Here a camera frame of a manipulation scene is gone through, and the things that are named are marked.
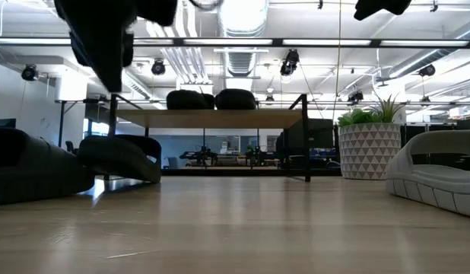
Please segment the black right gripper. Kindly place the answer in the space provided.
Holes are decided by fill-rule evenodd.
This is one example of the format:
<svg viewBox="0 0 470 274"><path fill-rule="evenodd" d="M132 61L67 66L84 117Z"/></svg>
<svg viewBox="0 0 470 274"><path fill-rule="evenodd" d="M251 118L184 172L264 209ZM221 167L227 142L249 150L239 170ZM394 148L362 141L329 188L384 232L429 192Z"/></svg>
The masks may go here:
<svg viewBox="0 0 470 274"><path fill-rule="evenodd" d="M358 0L355 5L354 18L362 21L381 10L394 15L401 15L412 0Z"/></svg>

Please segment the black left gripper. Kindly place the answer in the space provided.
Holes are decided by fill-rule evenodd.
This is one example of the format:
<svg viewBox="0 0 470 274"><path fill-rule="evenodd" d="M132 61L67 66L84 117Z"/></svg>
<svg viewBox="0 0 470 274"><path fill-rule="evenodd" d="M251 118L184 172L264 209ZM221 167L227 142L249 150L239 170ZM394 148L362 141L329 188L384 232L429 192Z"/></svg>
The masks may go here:
<svg viewBox="0 0 470 274"><path fill-rule="evenodd" d="M178 0L54 0L58 16L70 28L71 45L83 68L92 69L110 93L122 90L122 69L133 59L133 34L127 29L143 18L170 26ZM99 42L114 43L120 51L120 65L97 64L91 47Z"/></svg>

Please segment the light grey slide sandal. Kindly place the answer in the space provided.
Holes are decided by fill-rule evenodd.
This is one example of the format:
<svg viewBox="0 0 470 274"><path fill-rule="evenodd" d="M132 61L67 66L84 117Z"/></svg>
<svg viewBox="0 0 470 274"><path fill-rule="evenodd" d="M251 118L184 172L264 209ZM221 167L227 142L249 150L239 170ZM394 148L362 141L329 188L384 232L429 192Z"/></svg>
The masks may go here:
<svg viewBox="0 0 470 274"><path fill-rule="evenodd" d="M425 154L470 156L470 129L432 131L414 136L386 168L387 192L470 216L470 171L413 162L413 155Z"/></svg>

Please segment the dark background monitor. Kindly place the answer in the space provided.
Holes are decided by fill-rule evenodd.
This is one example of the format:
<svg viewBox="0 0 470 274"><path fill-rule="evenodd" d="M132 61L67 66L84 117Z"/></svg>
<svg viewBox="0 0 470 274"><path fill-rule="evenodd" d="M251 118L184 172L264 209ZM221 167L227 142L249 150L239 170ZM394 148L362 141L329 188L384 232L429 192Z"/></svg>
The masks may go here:
<svg viewBox="0 0 470 274"><path fill-rule="evenodd" d="M329 159L335 157L334 126L330 119L308 119L309 163L311 169L326 168ZM306 166L303 145L303 121L284 129L276 139L276 158L285 168L289 158L290 169Z"/></svg>

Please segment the succulent in white patterned pot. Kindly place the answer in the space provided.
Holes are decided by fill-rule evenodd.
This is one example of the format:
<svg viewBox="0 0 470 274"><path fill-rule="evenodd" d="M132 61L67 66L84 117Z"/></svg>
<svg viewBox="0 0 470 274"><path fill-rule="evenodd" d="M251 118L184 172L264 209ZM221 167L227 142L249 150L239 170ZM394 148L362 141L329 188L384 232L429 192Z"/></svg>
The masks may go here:
<svg viewBox="0 0 470 274"><path fill-rule="evenodd" d="M350 180L383 180L389 162L401 149L401 126L394 116L401 104L379 98L370 110L352 110L338 118L340 168Z"/></svg>

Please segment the black background post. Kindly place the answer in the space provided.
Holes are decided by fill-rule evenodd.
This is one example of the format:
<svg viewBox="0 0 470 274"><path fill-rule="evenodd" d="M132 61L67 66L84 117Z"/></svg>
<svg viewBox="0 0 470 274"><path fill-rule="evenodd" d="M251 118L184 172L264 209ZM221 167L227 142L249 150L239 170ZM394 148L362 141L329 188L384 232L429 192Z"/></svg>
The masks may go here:
<svg viewBox="0 0 470 274"><path fill-rule="evenodd" d="M64 120L65 120L65 105L66 101L61 100L61 109L60 109L60 119L59 119L59 135L58 135L58 146L62 147L62 137L63 137L63 129L64 129Z"/></svg>

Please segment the wooden shelf with black frame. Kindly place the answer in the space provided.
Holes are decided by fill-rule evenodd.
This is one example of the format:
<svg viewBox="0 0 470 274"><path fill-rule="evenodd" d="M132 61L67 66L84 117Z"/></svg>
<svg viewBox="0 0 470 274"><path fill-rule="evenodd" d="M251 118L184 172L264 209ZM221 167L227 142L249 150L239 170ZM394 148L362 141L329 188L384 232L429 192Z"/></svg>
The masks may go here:
<svg viewBox="0 0 470 274"><path fill-rule="evenodd" d="M303 177L311 181L309 153L309 117L308 100L300 95L289 109L264 110L144 110L139 105L119 94L112 94L108 124L109 134L116 134L116 119L124 120L144 127L144 134L149 129L283 129L284 144L288 145L288 129L298 121L302 122L304 169L292 170L289 164L285 169L277 170L236 170L214 169L192 171L169 171L169 176L214 176L214 177Z"/></svg>

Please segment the silver ceiling air duct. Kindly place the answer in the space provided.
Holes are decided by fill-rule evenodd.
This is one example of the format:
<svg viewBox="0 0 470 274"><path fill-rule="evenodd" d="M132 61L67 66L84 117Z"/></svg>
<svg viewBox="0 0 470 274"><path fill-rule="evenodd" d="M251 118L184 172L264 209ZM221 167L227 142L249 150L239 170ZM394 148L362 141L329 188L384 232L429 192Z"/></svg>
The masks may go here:
<svg viewBox="0 0 470 274"><path fill-rule="evenodd" d="M258 38L265 31L269 0L224 0L218 7L218 26L222 37ZM249 76L256 64L254 48L224 53L227 72L233 77Z"/></svg>

